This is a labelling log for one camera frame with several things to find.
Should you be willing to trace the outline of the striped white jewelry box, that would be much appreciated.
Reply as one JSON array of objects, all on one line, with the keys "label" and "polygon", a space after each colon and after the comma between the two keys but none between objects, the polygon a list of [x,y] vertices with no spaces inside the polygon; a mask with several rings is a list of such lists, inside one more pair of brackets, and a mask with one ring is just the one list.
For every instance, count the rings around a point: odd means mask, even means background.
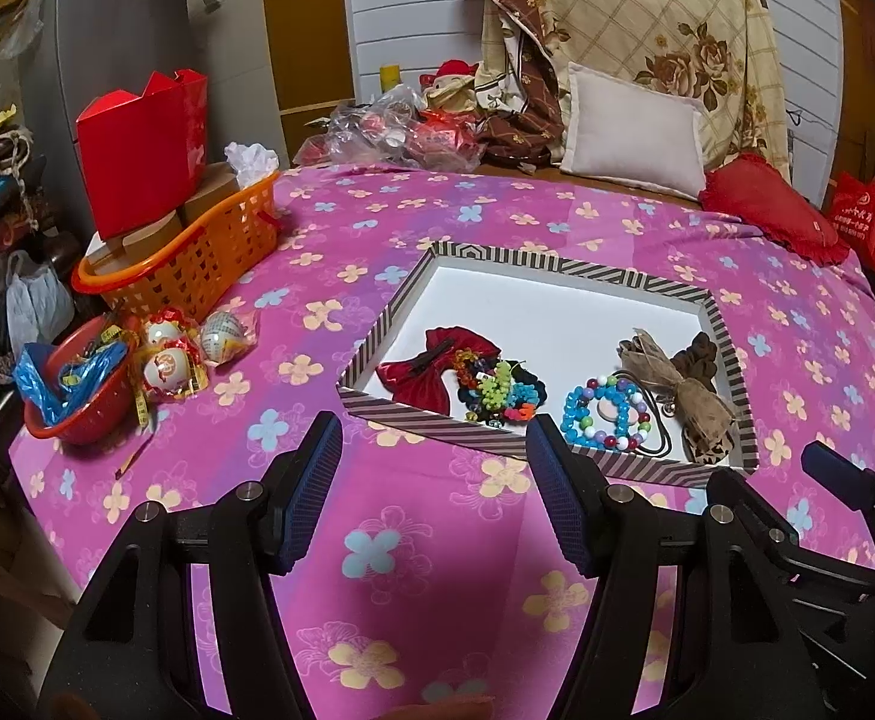
[{"label": "striped white jewelry box", "polygon": [[649,332],[666,353],[686,348],[696,333],[717,346],[715,390],[735,413],[725,466],[751,475],[759,466],[745,377],[727,323],[711,291],[559,255],[497,245],[438,242],[424,252],[378,314],[341,372],[336,390],[350,415],[465,449],[520,458],[519,426],[470,421],[458,398],[445,413],[401,405],[378,378],[382,362],[423,353],[434,328],[463,327],[522,361],[546,387],[543,410],[563,412],[566,395],[620,364],[618,344]]}]

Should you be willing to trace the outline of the beige fabric hair bow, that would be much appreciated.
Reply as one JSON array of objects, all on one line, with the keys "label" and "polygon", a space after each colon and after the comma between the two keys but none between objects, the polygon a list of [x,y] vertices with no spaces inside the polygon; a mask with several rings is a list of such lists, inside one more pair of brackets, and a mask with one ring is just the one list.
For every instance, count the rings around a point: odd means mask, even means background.
[{"label": "beige fabric hair bow", "polygon": [[685,379],[670,362],[673,356],[645,330],[621,340],[618,356],[624,371],[663,398],[661,409],[681,424],[681,442],[689,460],[696,465],[717,465],[730,455],[736,413],[717,390],[709,392],[697,380]]}]

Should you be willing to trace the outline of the brown scrunchie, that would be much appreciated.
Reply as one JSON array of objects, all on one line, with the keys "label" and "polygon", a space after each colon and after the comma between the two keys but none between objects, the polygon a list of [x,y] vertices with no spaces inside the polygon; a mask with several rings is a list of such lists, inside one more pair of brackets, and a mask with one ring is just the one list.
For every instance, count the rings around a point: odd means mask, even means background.
[{"label": "brown scrunchie", "polygon": [[670,362],[685,379],[702,383],[709,392],[714,392],[714,377],[717,375],[717,345],[705,332],[699,332],[688,348],[678,351]]}]

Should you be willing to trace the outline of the pencil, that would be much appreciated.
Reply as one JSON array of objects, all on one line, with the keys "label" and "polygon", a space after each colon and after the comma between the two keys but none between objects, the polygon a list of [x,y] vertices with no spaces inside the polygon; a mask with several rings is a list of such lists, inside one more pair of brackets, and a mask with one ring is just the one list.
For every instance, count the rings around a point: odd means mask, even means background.
[{"label": "pencil", "polygon": [[149,433],[143,437],[143,440],[141,440],[141,444],[138,445],[138,447],[136,447],[136,449],[128,456],[127,460],[122,461],[117,470],[115,470],[115,473],[113,473],[113,479],[115,479],[115,481],[120,481],[120,479],[124,479],[124,477],[128,475],[131,468],[135,466],[136,461],[140,460],[143,452],[149,447],[152,439],[154,439],[154,431],[149,431]]}]

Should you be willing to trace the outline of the red plastic bowl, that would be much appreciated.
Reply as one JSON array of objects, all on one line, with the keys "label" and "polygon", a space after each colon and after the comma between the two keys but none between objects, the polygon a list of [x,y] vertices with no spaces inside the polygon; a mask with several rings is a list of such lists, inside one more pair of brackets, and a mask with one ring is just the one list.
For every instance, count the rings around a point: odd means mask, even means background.
[{"label": "red plastic bowl", "polygon": [[135,335],[110,314],[88,320],[62,343],[24,344],[13,379],[28,433],[78,447],[112,433],[133,408],[135,349]]}]

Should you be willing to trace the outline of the red velvet bow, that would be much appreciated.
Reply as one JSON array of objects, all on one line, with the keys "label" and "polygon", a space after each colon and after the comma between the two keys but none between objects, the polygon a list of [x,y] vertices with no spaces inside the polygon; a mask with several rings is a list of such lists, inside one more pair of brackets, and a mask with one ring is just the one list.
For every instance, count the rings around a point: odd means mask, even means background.
[{"label": "red velvet bow", "polygon": [[473,330],[437,327],[426,332],[426,346],[419,355],[404,361],[381,362],[375,373],[395,403],[449,416],[450,395],[442,377],[463,351],[478,358],[497,358],[501,354],[499,346]]}]

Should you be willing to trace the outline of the blue plastic wrapper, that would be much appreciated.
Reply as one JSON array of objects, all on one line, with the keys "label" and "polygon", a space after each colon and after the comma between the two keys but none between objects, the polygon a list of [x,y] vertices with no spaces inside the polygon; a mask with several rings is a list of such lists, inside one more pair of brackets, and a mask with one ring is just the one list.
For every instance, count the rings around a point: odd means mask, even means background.
[{"label": "blue plastic wrapper", "polygon": [[120,340],[109,341],[89,355],[68,359],[56,374],[49,367],[52,351],[50,344],[26,344],[13,369],[21,397],[37,408],[47,427],[55,427],[88,405],[125,359],[128,346]]}]

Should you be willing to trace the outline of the red cushion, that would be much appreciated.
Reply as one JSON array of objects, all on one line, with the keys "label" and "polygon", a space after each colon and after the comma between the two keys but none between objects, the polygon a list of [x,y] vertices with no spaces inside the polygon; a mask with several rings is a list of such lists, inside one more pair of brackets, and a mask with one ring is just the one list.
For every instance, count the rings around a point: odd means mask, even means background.
[{"label": "red cushion", "polygon": [[816,206],[796,192],[761,154],[746,151],[705,174],[699,201],[705,211],[738,216],[814,265],[841,265],[850,247]]}]

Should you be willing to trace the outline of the white plastic bag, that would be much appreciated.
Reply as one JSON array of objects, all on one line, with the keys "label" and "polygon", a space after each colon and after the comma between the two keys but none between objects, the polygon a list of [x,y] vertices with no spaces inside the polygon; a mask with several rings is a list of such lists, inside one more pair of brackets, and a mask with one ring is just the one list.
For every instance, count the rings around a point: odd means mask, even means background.
[{"label": "white plastic bag", "polygon": [[5,307],[14,359],[21,358],[26,344],[51,344],[74,319],[73,298],[55,268],[37,265],[26,250],[8,257]]}]

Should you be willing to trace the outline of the beige pillow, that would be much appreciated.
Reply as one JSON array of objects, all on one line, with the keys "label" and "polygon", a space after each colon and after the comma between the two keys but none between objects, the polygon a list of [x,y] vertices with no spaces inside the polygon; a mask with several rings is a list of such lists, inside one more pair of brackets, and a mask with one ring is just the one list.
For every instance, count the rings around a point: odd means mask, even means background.
[{"label": "beige pillow", "polygon": [[697,200],[705,187],[700,105],[579,64],[559,167],[572,176]]}]

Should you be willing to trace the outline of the clear plastic bag of items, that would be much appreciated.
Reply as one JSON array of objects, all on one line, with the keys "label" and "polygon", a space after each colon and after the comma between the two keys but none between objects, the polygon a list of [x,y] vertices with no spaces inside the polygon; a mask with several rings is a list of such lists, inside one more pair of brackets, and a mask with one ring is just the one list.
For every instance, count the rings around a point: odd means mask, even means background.
[{"label": "clear plastic bag of items", "polygon": [[411,86],[398,85],[373,103],[340,104],[310,124],[294,166],[389,163],[426,171],[473,172],[483,159],[473,112],[431,109]]}]

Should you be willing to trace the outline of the floral beige quilt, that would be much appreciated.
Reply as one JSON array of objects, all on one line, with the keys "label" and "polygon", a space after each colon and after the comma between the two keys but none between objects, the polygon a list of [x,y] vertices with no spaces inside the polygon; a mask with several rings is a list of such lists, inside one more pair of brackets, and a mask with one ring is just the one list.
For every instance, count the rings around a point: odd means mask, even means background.
[{"label": "floral beige quilt", "polygon": [[699,104],[706,166],[757,151],[790,171],[768,0],[485,0],[474,94],[486,160],[561,159],[571,65]]}]

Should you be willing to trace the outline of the red gift bag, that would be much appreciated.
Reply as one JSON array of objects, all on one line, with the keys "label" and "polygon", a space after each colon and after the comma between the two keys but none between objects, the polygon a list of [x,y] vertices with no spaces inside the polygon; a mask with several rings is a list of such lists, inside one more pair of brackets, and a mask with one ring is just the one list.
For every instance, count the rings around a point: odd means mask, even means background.
[{"label": "red gift bag", "polygon": [[140,94],[115,89],[76,119],[94,227],[104,239],[160,220],[192,197],[208,163],[208,78],[154,71]]}]

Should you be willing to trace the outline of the white tissue paper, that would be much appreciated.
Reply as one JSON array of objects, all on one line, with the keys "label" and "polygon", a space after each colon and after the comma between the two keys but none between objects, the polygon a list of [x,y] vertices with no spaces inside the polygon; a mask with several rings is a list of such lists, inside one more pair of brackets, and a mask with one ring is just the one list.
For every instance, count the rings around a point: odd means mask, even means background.
[{"label": "white tissue paper", "polygon": [[261,143],[228,143],[224,147],[224,158],[240,190],[258,184],[279,169],[278,154]]}]

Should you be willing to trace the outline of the grey refrigerator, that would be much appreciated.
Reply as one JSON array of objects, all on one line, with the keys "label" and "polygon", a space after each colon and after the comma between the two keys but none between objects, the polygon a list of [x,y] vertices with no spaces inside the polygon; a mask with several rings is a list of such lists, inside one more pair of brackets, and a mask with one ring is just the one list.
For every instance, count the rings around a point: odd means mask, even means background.
[{"label": "grey refrigerator", "polygon": [[94,231],[74,122],[112,89],[138,93],[156,71],[208,78],[208,143],[286,149],[263,0],[37,0],[40,29],[17,59],[22,119],[44,154],[44,190],[81,236]]}]

